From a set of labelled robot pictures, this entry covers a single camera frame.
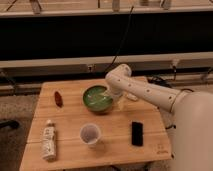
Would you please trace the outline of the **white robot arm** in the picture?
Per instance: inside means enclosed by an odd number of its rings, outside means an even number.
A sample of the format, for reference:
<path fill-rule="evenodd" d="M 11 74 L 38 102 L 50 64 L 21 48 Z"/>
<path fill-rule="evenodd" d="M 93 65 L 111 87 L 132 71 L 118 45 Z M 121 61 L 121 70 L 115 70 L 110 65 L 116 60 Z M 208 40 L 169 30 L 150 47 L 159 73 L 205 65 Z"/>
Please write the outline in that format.
<path fill-rule="evenodd" d="M 108 72 L 108 93 L 118 99 L 129 92 L 174 116 L 170 171 L 213 171 L 213 93 L 150 84 L 131 74 L 126 64 Z"/>

